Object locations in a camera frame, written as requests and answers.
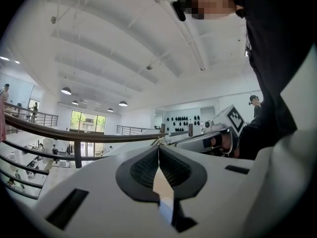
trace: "ceiling fixture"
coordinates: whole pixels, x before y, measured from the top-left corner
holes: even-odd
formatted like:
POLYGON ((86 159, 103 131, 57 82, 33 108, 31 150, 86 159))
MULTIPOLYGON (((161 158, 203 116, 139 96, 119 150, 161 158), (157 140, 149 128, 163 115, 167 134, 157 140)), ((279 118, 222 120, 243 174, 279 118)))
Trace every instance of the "ceiling fixture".
POLYGON ((69 87, 64 87, 61 90, 62 93, 67 94, 67 95, 71 95, 71 90, 69 89, 69 87))
POLYGON ((125 101, 121 101, 119 103, 119 106, 123 106, 123 107, 126 107, 128 104, 125 102, 125 101))

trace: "large window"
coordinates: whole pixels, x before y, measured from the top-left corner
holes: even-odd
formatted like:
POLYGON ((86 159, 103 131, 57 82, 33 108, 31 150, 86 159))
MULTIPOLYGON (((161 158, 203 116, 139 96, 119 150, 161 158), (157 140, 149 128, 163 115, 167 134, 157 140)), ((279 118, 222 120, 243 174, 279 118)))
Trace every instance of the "large window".
POLYGON ((106 117, 72 111, 70 118, 70 129, 78 131, 104 132, 106 117))

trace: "hand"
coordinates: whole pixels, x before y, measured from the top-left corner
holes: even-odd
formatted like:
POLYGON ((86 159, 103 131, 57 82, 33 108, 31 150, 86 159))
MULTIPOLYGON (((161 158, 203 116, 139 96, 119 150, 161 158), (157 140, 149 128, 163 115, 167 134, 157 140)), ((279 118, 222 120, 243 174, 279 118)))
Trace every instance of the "hand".
MULTIPOLYGON (((222 148, 229 151, 230 147, 231 147, 230 134, 222 134, 221 137, 222 137, 222 144, 221 144, 222 148)), ((212 146, 216 145, 216 139, 215 138, 211 139, 211 145, 212 146)), ((234 158, 238 158, 239 155, 240 155, 240 148, 238 147, 236 150, 234 150, 233 157, 234 158)))

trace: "metal railing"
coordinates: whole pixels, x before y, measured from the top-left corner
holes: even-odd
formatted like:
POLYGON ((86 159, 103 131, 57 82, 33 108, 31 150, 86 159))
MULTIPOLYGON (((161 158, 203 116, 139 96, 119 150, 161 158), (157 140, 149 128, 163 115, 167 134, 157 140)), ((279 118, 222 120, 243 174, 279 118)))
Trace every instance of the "metal railing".
POLYGON ((145 130, 147 129, 117 125, 117 134, 121 135, 139 135, 145 130))
MULTIPOLYGON (((58 116, 55 115, 25 109, 9 103, 4 103, 4 112, 13 117, 44 127, 57 126, 58 116)), ((18 133, 18 129, 12 128, 10 125, 6 125, 5 129, 7 134, 18 133)))
MULTIPOLYGON (((82 161, 94 161, 94 160, 99 160, 103 158, 107 158, 108 156, 100 156, 100 157, 82 157, 81 156, 81 142, 88 142, 88 143, 119 143, 119 142, 133 142, 133 141, 143 141, 143 140, 153 140, 153 143, 151 145, 157 144, 158 143, 158 138, 159 137, 164 137, 168 133, 159 133, 159 134, 150 134, 150 135, 122 135, 122 136, 117 136, 117 135, 100 135, 100 134, 86 134, 86 133, 76 133, 76 132, 70 132, 70 131, 61 131, 53 128, 49 128, 47 126, 41 126, 36 123, 31 123, 23 119, 19 119, 17 117, 14 117, 9 114, 4 114, 5 116, 5 123, 14 127, 15 129, 19 129, 22 131, 26 131, 35 135, 40 135, 43 137, 48 137, 48 138, 53 138, 56 140, 64 140, 64 141, 74 141, 74 156, 61 156, 61 155, 54 155, 54 154, 48 154, 44 152, 40 152, 37 150, 31 150, 27 147, 23 147, 20 145, 17 145, 15 143, 12 143, 10 141, 3 141, 4 144, 15 148, 17 150, 21 150, 26 153, 34 154, 36 156, 41 156, 41 157, 46 157, 49 159, 56 159, 58 156, 59 160, 67 160, 67 161, 74 161, 75 162, 75 167, 76 168, 81 168, 82 167, 82 161)), ((183 132, 173 132, 171 133, 171 136, 178 136, 178 135, 183 135, 189 133, 188 131, 183 131, 183 132)), ((10 160, 4 156, 0 155, 0 159, 13 165, 18 168, 21 168, 23 170, 27 170, 30 172, 33 172, 35 174, 43 174, 43 175, 48 175, 49 171, 44 171, 44 170, 39 170, 35 169, 32 167, 24 166, 22 164, 16 163, 13 160, 10 160)), ((19 178, 16 178, 7 172, 3 171, 0 169, 0 173, 3 175, 7 176, 10 179, 13 179, 17 182, 20 182, 22 184, 35 187, 35 188, 42 188, 43 186, 40 184, 35 184, 32 182, 24 181, 19 178)), ((26 196, 28 198, 32 199, 38 199, 38 197, 26 194, 24 192, 21 192, 17 189, 12 188, 10 185, 5 184, 5 186, 20 194, 23 196, 26 196)))

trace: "person in white shirt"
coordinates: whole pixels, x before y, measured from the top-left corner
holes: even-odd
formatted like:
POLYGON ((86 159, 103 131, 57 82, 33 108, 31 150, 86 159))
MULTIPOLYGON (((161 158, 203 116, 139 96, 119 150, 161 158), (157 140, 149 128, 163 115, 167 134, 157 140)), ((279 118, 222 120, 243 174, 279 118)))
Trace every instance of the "person in white shirt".
POLYGON ((0 96, 2 96, 2 99, 3 99, 4 102, 8 101, 8 98, 9 98, 9 93, 8 93, 9 87, 10 87, 9 84, 5 84, 4 87, 1 88, 1 90, 0 90, 0 96))

